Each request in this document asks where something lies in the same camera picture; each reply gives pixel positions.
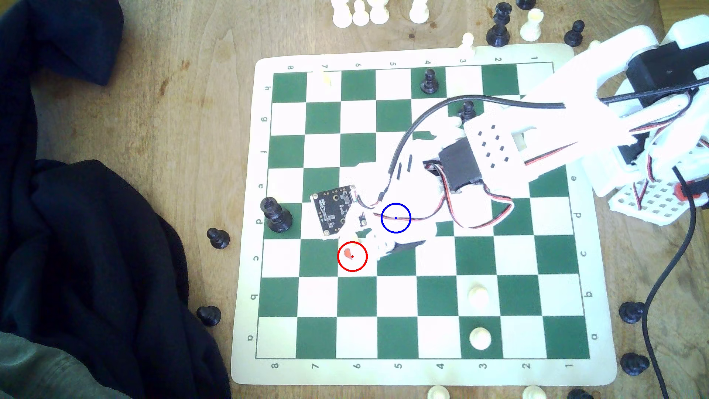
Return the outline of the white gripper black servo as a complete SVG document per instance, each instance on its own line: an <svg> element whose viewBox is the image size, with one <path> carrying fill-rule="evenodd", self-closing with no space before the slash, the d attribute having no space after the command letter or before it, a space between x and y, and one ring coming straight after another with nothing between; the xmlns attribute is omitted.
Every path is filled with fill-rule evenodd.
<svg viewBox="0 0 709 399"><path fill-rule="evenodd" d="M453 190L453 169L443 166L448 181L445 189L435 168L425 162L442 162L439 152L463 140L465 132L456 126L434 129L432 140L409 140L388 176L389 153L378 162L355 166L357 194L367 205L357 205L367 217L367 227L355 231L343 227L338 237L340 260L365 260L368 251L380 260L388 255L413 250L438 233L437 222L453 222L460 236L488 236L489 197L482 185Z"/></svg>

